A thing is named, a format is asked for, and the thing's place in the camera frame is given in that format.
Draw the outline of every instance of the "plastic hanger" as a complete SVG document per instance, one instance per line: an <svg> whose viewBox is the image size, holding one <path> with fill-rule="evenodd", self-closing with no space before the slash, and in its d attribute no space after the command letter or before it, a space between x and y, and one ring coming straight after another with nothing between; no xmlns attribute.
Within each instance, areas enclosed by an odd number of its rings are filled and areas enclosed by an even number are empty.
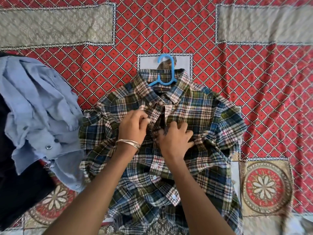
<svg viewBox="0 0 313 235"><path fill-rule="evenodd" d="M154 82L150 83L149 86L153 86L153 85L155 85L157 83L160 83L163 86L168 86L168 85L172 84L173 82L177 82L177 80L175 79L174 59L173 59L173 57L171 55L168 55L168 54L162 54L158 58L157 62L159 63L161 61L161 58L163 58L163 57L169 57L171 62L172 62L172 69L171 69L172 70L172 79L169 82L162 82L161 78L160 78L160 75L158 74L157 79Z"/></svg>

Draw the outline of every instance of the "plaid shirt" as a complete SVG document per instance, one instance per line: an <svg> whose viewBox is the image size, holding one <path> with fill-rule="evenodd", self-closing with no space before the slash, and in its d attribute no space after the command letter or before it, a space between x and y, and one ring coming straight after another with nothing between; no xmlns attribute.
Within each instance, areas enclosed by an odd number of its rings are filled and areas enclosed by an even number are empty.
<svg viewBox="0 0 313 235"><path fill-rule="evenodd" d="M119 230L142 234L160 216L175 228L188 229L173 175L157 146L157 131L172 121L187 122L195 146L185 155L190 173L230 227L242 233L239 200L231 182L230 155L239 150L246 125L236 107L207 87L192 82L183 70L175 70L174 86L149 87L170 70L140 70L134 80L106 95L95 111L84 116L81 144L88 154L80 168L92 180L110 160L118 127L130 110L144 110L151 119L138 154L124 171L109 205Z"/></svg>

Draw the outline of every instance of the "human hand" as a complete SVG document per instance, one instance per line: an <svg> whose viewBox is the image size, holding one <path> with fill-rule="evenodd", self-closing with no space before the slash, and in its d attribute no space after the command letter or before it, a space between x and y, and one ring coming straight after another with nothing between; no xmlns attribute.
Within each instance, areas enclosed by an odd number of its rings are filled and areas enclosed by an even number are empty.
<svg viewBox="0 0 313 235"><path fill-rule="evenodd" d="M146 130L149 123L150 119L145 112L141 110L129 111L119 125L119 139L132 140L141 145L146 136ZM131 146L124 142L118 142L118 144L123 145L124 147Z"/></svg>
<svg viewBox="0 0 313 235"><path fill-rule="evenodd" d="M187 130L187 127L187 123L182 123L178 128L177 123L173 121L166 135L164 130L159 130L159 146L168 167L183 161L187 150L194 145L194 142L188 142L194 133Z"/></svg>

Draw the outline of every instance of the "denim shirt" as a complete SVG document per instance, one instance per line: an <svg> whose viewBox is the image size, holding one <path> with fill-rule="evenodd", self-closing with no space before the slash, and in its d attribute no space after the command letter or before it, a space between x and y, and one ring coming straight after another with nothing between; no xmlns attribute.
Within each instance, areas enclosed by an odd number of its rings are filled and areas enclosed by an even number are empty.
<svg viewBox="0 0 313 235"><path fill-rule="evenodd" d="M0 58L0 94L11 111L5 134L16 147L12 159L17 173L43 159L61 182L81 191L82 112L70 86L36 59L6 56Z"/></svg>

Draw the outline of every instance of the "silver bangle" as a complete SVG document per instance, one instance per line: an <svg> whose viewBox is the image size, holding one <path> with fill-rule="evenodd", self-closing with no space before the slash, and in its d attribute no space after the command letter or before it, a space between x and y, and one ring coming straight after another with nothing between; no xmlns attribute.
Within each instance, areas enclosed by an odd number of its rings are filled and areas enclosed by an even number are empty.
<svg viewBox="0 0 313 235"><path fill-rule="evenodd" d="M119 140L116 141L116 143L118 143L118 142L125 142L125 143L128 143L129 145L135 147L138 151L139 151L139 149L140 149L140 147L141 147L141 145L140 145L139 143L137 143L137 142L135 142L135 141L132 141L132 140L119 139Z"/></svg>

